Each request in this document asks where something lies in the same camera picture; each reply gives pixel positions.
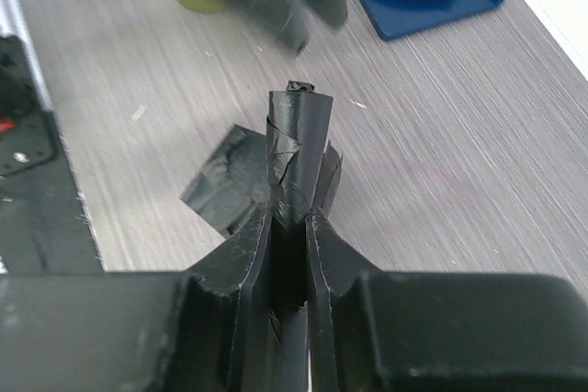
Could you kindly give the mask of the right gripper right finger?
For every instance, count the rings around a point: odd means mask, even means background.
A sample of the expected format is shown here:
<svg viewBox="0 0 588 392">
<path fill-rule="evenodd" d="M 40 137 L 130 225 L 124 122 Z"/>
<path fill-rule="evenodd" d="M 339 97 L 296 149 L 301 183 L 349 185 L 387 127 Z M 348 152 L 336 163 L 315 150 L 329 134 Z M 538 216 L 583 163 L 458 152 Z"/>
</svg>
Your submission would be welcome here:
<svg viewBox="0 0 588 392">
<path fill-rule="evenodd" d="M 316 391 L 584 391 L 587 305 L 547 274 L 389 272 L 307 217 Z"/>
</svg>

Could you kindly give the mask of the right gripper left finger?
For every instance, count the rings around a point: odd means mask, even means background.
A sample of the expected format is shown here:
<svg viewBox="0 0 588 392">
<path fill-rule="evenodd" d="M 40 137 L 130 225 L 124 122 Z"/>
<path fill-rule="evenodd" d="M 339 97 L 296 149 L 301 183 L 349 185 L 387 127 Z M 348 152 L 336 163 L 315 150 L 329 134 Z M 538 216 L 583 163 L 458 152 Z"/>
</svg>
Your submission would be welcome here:
<svg viewBox="0 0 588 392">
<path fill-rule="evenodd" d="M 271 225 L 264 207 L 179 272 L 4 275 L 4 391 L 244 391 L 235 334 L 261 316 L 253 294 Z"/>
</svg>

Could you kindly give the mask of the black trash bag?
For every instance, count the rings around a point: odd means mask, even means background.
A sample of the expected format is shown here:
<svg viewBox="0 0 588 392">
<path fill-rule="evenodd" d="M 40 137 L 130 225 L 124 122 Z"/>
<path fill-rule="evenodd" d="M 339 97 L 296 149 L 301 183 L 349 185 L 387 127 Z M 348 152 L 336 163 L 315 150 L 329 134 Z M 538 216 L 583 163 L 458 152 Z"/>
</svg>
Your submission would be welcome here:
<svg viewBox="0 0 588 392">
<path fill-rule="evenodd" d="M 234 126 L 182 195 L 222 242 L 257 207 L 271 220 L 263 269 L 251 288 L 264 300 L 263 313 L 235 334 L 243 346 L 243 379 L 262 383 L 244 391 L 308 387 L 305 220 L 333 203 L 340 178 L 340 158 L 328 140 L 332 105 L 308 83 L 291 81 L 271 92 L 266 131 Z"/>
</svg>

